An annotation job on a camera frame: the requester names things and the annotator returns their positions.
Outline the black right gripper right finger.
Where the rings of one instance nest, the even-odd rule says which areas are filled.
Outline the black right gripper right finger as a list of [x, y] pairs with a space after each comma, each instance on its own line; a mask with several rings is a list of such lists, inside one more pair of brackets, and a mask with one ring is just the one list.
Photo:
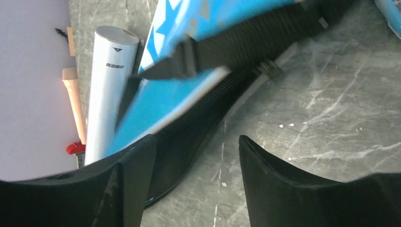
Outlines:
[[302, 170], [239, 137], [253, 227], [398, 227], [401, 175], [376, 173], [337, 182]]

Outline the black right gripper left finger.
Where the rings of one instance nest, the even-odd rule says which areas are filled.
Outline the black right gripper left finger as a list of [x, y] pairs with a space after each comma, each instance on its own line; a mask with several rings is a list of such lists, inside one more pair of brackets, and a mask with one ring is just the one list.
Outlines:
[[147, 135], [75, 171], [0, 183], [3, 227], [138, 227], [156, 157]]

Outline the white shuttlecock tube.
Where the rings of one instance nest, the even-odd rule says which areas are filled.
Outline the white shuttlecock tube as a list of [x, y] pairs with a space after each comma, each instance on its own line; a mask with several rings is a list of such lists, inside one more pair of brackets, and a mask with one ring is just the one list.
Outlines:
[[120, 99], [132, 74], [139, 38], [122, 28], [95, 29], [85, 165], [106, 155], [114, 138]]

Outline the blue racket carry bag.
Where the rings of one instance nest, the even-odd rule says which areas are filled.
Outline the blue racket carry bag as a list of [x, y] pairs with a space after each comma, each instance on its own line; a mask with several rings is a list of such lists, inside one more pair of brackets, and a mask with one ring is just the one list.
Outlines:
[[145, 207], [190, 170], [229, 109], [290, 47], [336, 26], [353, 0], [184, 0], [154, 18], [105, 155], [154, 136]]

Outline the blue badminton racket front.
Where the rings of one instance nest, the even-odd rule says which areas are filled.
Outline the blue badminton racket front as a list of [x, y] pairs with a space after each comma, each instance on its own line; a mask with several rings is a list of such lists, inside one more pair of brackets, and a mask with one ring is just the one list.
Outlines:
[[389, 28], [401, 38], [401, 0], [375, 0]]

